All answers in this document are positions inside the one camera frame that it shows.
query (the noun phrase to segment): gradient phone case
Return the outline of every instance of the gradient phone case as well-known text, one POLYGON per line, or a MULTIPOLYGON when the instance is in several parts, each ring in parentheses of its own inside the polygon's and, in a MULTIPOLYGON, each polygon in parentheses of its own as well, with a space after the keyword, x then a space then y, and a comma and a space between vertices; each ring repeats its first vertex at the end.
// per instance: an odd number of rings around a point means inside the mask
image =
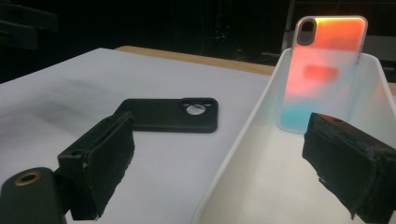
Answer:
POLYGON ((304 133, 312 112, 348 120, 366 29, 366 19, 359 16, 298 21, 279 113, 281 129, 304 133))

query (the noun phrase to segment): white surface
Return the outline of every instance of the white surface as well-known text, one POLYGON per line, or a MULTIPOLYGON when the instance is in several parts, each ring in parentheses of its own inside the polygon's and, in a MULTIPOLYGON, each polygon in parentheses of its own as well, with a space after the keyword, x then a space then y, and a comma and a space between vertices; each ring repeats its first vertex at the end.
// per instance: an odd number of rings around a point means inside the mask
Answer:
MULTIPOLYGON (((57 155, 127 98, 213 97, 211 134, 134 133, 131 166, 96 223, 191 223, 269 77, 97 49, 0 85, 0 183, 57 155)), ((68 223, 74 223, 67 216, 68 223)))
MULTIPOLYGON (((364 223, 318 182, 302 158, 304 136, 279 129, 290 51, 262 94, 246 126, 194 214, 193 224, 364 223)), ((396 107, 379 62, 362 55, 352 125, 396 147, 396 107)), ((396 217, 390 223, 396 223, 396 217)))

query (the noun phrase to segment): camera cutout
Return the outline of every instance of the camera cutout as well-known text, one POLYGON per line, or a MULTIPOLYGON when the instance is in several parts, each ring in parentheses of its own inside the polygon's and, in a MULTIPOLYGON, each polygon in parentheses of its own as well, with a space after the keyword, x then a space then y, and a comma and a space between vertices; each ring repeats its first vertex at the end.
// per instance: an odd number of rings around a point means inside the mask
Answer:
POLYGON ((317 23, 315 20, 308 19, 302 21, 297 31, 297 42, 300 45, 307 46, 314 42, 315 32, 317 30, 317 23))

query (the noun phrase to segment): dark background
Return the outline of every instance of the dark background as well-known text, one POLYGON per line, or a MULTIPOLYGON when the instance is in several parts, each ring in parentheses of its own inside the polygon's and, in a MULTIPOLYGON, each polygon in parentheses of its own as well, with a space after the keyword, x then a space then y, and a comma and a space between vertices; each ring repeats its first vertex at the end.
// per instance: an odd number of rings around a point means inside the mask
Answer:
POLYGON ((362 15, 368 35, 396 36, 395 0, 12 2, 56 14, 59 31, 39 30, 35 50, 0 47, 0 82, 125 45, 275 65, 285 31, 306 15, 362 15))

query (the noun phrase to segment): iridescent phone case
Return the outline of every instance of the iridescent phone case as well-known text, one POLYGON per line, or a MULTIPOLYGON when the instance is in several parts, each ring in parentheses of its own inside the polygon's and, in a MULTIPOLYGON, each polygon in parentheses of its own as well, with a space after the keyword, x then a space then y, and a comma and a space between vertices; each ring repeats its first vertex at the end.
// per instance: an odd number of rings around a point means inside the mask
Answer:
POLYGON ((366 29, 360 16, 298 21, 278 119, 281 129, 304 133, 312 112, 348 120, 366 29))

